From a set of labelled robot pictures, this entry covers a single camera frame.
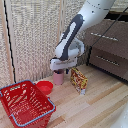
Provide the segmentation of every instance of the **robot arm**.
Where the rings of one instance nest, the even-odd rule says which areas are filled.
[[[108,14],[115,0],[86,0],[81,10],[72,19],[55,49],[56,58],[51,60],[51,70],[73,67],[77,57],[84,53],[84,44],[76,34],[100,23]]]

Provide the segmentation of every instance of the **beige curtain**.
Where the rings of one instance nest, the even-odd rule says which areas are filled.
[[[16,81],[52,75],[60,0],[6,0]]]

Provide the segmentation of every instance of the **wooden cabinet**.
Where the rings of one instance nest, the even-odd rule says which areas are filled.
[[[94,44],[113,22],[114,20],[104,19],[100,24],[89,28],[85,44]],[[92,47],[89,63],[128,80],[128,22],[117,21],[110,28]]]

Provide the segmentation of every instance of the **red basket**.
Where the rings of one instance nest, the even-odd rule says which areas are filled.
[[[0,89],[1,102],[15,128],[45,128],[55,105],[30,80]]]

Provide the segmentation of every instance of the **wooden floor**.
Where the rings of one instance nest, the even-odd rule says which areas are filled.
[[[56,105],[47,128],[110,128],[128,101],[128,84],[91,66],[78,69],[88,78],[81,96],[65,74],[63,85],[54,85],[50,99]],[[0,104],[0,128],[13,128]]]

